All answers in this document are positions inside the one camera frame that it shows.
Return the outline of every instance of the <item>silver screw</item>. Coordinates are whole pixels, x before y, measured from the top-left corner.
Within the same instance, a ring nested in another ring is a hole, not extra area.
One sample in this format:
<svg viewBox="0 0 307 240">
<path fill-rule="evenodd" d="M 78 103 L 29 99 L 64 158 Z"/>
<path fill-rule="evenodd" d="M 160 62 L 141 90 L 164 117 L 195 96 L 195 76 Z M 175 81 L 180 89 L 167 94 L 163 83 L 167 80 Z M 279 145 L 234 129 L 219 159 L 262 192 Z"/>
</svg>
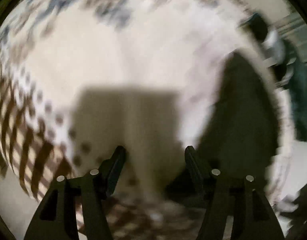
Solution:
<svg viewBox="0 0 307 240">
<path fill-rule="evenodd" d="M 255 180 L 255 178 L 252 177 L 251 175 L 247 175 L 247 176 L 246 176 L 246 179 L 247 179 L 247 181 L 250 181 L 250 182 L 252 182 L 252 181 Z"/>
<path fill-rule="evenodd" d="M 64 176 L 62 176 L 62 175 L 61 175 L 61 176 L 59 176 L 59 177 L 57 178 L 57 181 L 58 181 L 58 182 L 62 182 L 62 181 L 64 181 Z"/>
<path fill-rule="evenodd" d="M 211 171 L 211 173 L 212 173 L 213 175 L 215 175 L 215 176 L 218 176 L 218 175 L 220 175 L 220 170 L 213 169 L 213 170 Z"/>
<path fill-rule="evenodd" d="M 97 169 L 93 169 L 90 171 L 91 175 L 97 175 L 99 173 L 99 171 Z"/>
</svg>

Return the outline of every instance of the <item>floor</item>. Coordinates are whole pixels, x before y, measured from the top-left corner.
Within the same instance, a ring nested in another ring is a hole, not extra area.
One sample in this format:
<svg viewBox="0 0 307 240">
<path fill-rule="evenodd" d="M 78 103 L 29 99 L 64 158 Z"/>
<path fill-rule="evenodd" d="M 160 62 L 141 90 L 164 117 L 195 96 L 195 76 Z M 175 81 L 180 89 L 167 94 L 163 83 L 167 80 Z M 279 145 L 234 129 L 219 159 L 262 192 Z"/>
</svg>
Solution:
<svg viewBox="0 0 307 240">
<path fill-rule="evenodd" d="M 289 14 L 285 0 L 246 1 L 253 9 L 264 12 L 271 22 L 276 22 Z M 282 196 L 296 195 L 296 192 L 307 183 L 307 143 L 295 142 L 293 152 L 292 165 Z M 8 170 L 6 177 L 0 178 L 0 214 L 17 240 L 24 238 L 37 206 L 36 201 L 29 199 L 22 191 L 12 171 Z M 286 232 L 288 221 L 282 218 L 279 221 Z"/>
</svg>

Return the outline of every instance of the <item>dark object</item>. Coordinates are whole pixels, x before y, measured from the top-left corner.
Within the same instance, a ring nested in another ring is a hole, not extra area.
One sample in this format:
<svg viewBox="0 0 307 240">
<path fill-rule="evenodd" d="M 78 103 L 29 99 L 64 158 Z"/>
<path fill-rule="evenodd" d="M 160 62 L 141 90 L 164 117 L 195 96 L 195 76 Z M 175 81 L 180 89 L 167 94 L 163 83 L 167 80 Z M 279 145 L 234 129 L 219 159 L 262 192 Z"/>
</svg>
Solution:
<svg viewBox="0 0 307 240">
<path fill-rule="evenodd" d="M 252 65 L 235 52 L 226 62 L 219 100 L 197 155 L 212 169 L 237 179 L 251 174 L 264 187 L 265 169 L 276 155 L 277 138 L 276 113 L 262 80 Z M 166 188 L 166 194 L 187 207 L 206 205 L 197 197 L 187 170 Z"/>
<path fill-rule="evenodd" d="M 280 65 L 274 65 L 270 67 L 276 77 L 276 80 L 278 82 L 281 82 L 283 77 L 287 74 L 287 66 L 280 64 Z"/>
<path fill-rule="evenodd" d="M 259 13 L 254 13 L 245 24 L 250 28 L 258 42 L 264 42 L 268 35 L 268 25 Z"/>
<path fill-rule="evenodd" d="M 25 240 L 79 240 L 74 198 L 81 196 L 88 240 L 112 239 L 101 201 L 116 187 L 126 159 L 126 150 L 119 146 L 112 157 L 98 170 L 76 179 L 58 177 L 54 180 L 37 208 Z"/>
<path fill-rule="evenodd" d="M 219 170 L 211 170 L 192 146 L 185 151 L 187 169 L 196 191 L 208 201 L 197 240 L 222 240 L 230 197 L 235 198 L 231 239 L 282 240 L 279 222 L 264 192 L 252 176 L 232 179 Z"/>
<path fill-rule="evenodd" d="M 291 219 L 286 240 L 307 239 L 307 184 L 300 190 L 299 197 L 291 203 L 298 205 L 295 211 L 280 213 L 281 216 Z"/>
</svg>

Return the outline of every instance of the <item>black mount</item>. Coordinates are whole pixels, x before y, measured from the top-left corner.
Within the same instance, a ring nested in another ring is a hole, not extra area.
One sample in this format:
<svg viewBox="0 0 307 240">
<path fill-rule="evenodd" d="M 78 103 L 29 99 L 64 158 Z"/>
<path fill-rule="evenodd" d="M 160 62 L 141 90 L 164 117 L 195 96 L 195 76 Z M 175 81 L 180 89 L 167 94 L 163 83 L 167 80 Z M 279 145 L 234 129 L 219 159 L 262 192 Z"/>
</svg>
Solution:
<svg viewBox="0 0 307 240">
<path fill-rule="evenodd" d="M 74 198 L 81 196 L 88 240 L 112 240 L 101 201 L 116 187 L 126 159 L 123 147 L 116 148 L 98 170 L 85 176 L 55 179 L 36 210 L 24 240 L 79 240 Z M 202 164 L 192 146 L 185 150 L 185 161 L 196 191 L 206 202 L 206 214 L 197 240 L 222 240 L 230 199 L 234 198 L 231 240 L 282 240 L 278 220 L 263 191 L 252 176 L 231 179 L 219 170 Z"/>
</svg>

